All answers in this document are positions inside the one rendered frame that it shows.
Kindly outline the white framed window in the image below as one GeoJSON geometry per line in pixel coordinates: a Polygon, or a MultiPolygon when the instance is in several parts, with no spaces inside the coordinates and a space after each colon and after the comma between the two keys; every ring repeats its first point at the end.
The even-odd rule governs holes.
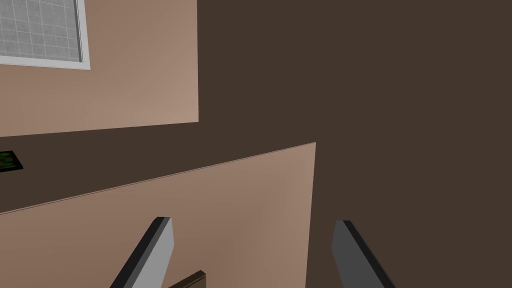
{"type": "Polygon", "coordinates": [[[0,65],[89,70],[85,0],[0,0],[0,65]]]}

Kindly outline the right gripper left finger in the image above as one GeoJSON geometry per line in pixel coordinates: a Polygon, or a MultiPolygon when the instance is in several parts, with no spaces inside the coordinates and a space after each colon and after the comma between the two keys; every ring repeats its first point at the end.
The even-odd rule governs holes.
{"type": "Polygon", "coordinates": [[[162,288],[174,250],[171,217],[156,217],[109,288],[162,288]]]}

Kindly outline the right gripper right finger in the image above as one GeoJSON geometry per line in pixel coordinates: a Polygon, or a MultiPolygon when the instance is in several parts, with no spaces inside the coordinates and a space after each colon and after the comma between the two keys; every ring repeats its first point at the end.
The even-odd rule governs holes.
{"type": "Polygon", "coordinates": [[[351,221],[335,222],[331,251],[343,288],[396,288],[351,221]]]}

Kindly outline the black framed green picture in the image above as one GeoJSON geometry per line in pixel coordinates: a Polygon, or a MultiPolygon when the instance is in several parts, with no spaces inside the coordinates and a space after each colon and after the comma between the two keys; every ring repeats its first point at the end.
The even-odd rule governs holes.
{"type": "Polygon", "coordinates": [[[23,165],[13,150],[0,151],[0,173],[22,169],[23,165]]]}

